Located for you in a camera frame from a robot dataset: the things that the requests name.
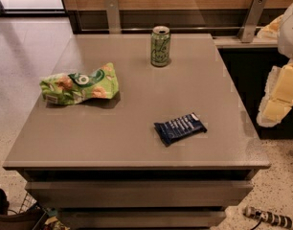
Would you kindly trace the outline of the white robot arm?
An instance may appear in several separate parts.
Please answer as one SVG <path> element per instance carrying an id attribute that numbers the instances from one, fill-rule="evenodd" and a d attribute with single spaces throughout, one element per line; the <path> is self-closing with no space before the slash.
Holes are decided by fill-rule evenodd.
<path id="1" fill-rule="evenodd" d="M 283 67 L 272 67 L 259 104 L 258 125 L 274 127 L 293 107 L 293 3 L 283 15 L 263 27 L 258 38 L 276 39 L 279 53 L 288 58 Z"/>

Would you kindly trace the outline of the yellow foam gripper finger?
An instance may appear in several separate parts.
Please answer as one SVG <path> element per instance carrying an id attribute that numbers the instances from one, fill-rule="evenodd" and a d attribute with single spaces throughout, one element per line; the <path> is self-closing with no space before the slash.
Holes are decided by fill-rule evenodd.
<path id="1" fill-rule="evenodd" d="M 280 24 L 282 21 L 282 15 L 275 18 L 268 25 L 261 28 L 257 34 L 257 38 L 260 39 L 276 39 L 278 37 L 278 31 L 280 29 Z"/>
<path id="2" fill-rule="evenodd" d="M 257 123 L 261 127 L 274 127 L 293 107 L 293 60 L 283 67 L 272 67 L 264 92 Z"/>

